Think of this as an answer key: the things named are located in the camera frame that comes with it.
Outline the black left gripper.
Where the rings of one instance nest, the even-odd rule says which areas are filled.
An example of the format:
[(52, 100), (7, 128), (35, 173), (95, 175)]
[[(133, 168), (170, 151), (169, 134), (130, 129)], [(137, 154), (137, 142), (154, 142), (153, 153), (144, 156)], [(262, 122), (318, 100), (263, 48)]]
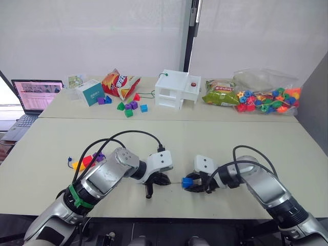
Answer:
[(168, 186), (171, 184), (169, 177), (164, 173), (153, 173), (149, 176), (145, 182), (146, 188), (146, 199), (152, 198), (153, 195), (153, 184), (159, 186)]

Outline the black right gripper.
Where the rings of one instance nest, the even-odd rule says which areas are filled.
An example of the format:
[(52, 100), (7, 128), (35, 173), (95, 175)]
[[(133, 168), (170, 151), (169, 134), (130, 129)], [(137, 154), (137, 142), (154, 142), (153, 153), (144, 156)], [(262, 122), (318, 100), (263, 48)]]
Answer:
[(186, 176), (186, 178), (190, 178), (193, 180), (201, 179), (201, 186), (199, 185), (192, 185), (187, 188), (184, 188), (185, 191), (192, 192), (192, 193), (212, 193), (219, 185), (217, 184), (214, 178), (211, 178), (208, 173), (205, 172), (192, 172)]

